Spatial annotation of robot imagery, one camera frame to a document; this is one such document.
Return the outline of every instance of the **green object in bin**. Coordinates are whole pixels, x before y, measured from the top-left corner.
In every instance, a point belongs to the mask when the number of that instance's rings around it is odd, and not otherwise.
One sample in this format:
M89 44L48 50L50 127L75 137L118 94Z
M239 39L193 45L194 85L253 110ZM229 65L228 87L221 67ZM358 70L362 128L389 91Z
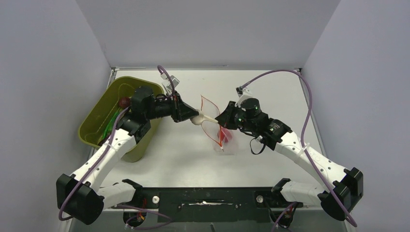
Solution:
M98 143L103 139L105 128L119 110L118 101L123 97L131 97L135 89L140 86L151 87L154 91L154 96L164 93L160 85L149 81L130 76L123 76L116 79L108 87L78 129L78 137L80 137L80 140L85 144L99 148ZM151 129L149 129L142 140L133 149L122 157L124 161L136 162L144 156L145 150L160 122L160 118L151 120Z

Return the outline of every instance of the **plastic bag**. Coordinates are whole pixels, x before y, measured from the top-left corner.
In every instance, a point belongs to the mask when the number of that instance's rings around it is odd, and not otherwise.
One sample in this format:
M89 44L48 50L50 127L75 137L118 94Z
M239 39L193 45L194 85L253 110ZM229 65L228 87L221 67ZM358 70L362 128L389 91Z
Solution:
M219 108L204 96L201 96L201 111L212 118L220 115ZM205 134L211 139L215 151L234 154L238 150L233 131L209 121L204 121L201 126Z

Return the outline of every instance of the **black strap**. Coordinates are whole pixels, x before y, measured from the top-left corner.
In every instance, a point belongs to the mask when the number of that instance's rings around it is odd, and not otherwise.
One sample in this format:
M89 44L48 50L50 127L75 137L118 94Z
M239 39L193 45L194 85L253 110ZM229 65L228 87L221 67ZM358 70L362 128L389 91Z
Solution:
M249 142L249 146L250 146L250 152L252 153L252 154L254 154L254 155L259 155L259 154L261 154L264 150L265 150L265 147L266 147L266 144L264 144L264 146L262 147L262 149L261 149L261 151L260 152L258 152L258 153L255 153L253 150L252 150L252 141L253 140L255 140L256 138L254 138L254 139L251 139L250 140L250 142Z

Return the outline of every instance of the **gray wall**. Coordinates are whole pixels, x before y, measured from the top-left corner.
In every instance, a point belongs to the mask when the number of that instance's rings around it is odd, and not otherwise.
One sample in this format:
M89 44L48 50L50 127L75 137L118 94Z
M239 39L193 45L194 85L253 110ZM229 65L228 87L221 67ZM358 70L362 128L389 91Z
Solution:
M340 0L77 0L112 67L302 67Z
M74 0L0 5L1 230L54 232L55 182L85 160L77 128L110 69Z
M410 1L342 0L304 66L329 158L364 172L359 231L408 231Z

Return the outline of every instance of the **green bin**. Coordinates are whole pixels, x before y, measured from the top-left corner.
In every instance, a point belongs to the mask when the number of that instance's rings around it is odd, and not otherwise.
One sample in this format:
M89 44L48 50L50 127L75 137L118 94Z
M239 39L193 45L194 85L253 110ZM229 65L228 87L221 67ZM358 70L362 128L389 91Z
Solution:
M131 97L134 94L135 89L140 86L151 87L154 91L154 95L164 93L164 90L160 85L149 81L130 76L123 76L116 79L108 87L78 129L78 137L80 137L80 140L85 144L99 148L100 146L98 146L98 143L103 139L105 128L115 112L119 109L118 100L123 97ZM160 118L151 120L151 129L131 151L123 156L122 159L124 161L136 162L144 156L145 150L154 136L160 122Z

